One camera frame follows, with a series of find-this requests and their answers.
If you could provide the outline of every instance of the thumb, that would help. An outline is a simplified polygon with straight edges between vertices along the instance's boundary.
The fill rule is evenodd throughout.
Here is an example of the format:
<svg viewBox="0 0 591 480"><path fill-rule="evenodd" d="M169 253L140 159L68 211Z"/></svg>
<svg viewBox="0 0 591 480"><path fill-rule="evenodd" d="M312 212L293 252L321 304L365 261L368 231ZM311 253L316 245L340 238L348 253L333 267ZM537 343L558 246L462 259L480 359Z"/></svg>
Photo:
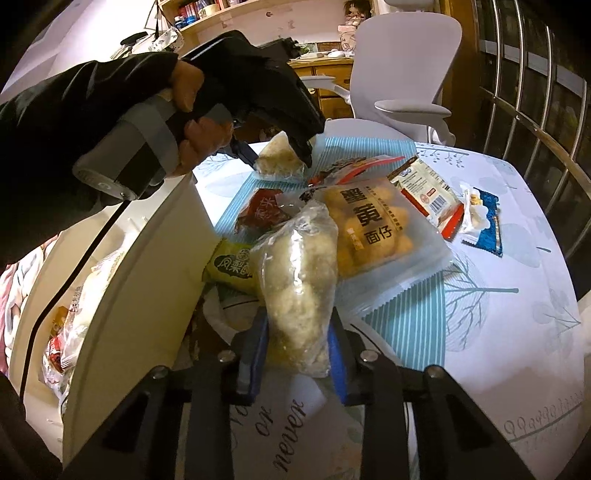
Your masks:
<svg viewBox="0 0 591 480"><path fill-rule="evenodd" d="M173 88L173 99L179 110L191 112L195 96L203 85L203 72L193 65L179 60L170 76Z"/></svg>

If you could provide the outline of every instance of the striped cloth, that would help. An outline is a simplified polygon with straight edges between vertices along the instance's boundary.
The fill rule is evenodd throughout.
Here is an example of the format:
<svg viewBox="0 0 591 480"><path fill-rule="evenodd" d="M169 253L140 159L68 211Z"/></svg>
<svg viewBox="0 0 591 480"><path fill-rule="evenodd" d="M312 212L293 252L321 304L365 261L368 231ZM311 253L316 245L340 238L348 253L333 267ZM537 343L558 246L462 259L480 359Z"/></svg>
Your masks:
<svg viewBox="0 0 591 480"><path fill-rule="evenodd" d="M216 224L216 232L233 242L252 244L256 235L243 231L234 233L234 223L252 194L259 188L293 192L306 188L307 179L337 160L352 157L392 155L410 158L417 152L414 142L379 138L327 137L318 142L313 152L313 165L301 183L265 181L254 174L244 182ZM377 166L371 172L386 176L401 165ZM445 299L443 274L415 285L363 319L393 348L405 367L424 369L431 364L443 365L445 353Z"/></svg>

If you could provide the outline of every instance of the chair armrest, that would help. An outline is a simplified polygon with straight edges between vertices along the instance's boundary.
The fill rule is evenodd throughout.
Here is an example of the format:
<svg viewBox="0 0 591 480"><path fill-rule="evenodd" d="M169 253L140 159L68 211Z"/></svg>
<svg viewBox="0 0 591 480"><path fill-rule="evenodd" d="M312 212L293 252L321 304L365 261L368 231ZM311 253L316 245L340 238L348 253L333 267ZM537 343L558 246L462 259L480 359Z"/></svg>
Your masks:
<svg viewBox="0 0 591 480"><path fill-rule="evenodd" d="M329 77L328 75L309 75L300 77L300 80L304 82L306 88L322 88L324 90L330 90L342 97L346 103L351 104L351 94L346 88L342 88L340 85L335 84L335 77Z"/></svg>
<svg viewBox="0 0 591 480"><path fill-rule="evenodd" d="M437 132L442 145L454 146L456 137L450 133L444 118L452 113L441 105L413 100L380 100L374 103L382 114L406 124L427 125Z"/></svg>

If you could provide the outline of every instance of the hand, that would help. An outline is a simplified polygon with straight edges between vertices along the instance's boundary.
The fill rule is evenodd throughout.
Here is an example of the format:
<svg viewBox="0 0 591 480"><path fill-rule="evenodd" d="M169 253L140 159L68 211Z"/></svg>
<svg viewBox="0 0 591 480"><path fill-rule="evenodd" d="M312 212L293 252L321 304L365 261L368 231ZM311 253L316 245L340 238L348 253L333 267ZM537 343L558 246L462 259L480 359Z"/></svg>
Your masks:
<svg viewBox="0 0 591 480"><path fill-rule="evenodd" d="M170 76L173 100L179 110L191 112L197 91L203 85L203 72L197 67L179 60ZM184 127L186 140L178 146L178 167L170 177L178 177L192 171L218 148L228 145L232 138L232 123L218 125L210 118L189 120Z"/></svg>

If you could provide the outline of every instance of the black jacket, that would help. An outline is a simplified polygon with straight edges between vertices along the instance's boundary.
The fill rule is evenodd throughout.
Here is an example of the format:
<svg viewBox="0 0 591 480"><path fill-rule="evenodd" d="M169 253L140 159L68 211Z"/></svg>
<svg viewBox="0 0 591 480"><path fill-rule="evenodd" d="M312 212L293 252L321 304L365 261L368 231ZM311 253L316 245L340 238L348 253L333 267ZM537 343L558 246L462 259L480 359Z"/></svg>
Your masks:
<svg viewBox="0 0 591 480"><path fill-rule="evenodd" d="M116 203L76 180L72 165L132 105L165 88L176 62L173 53L91 61L0 106L0 273ZM60 472L59 460L27 424L23 405L0 373L0 477L53 480Z"/></svg>

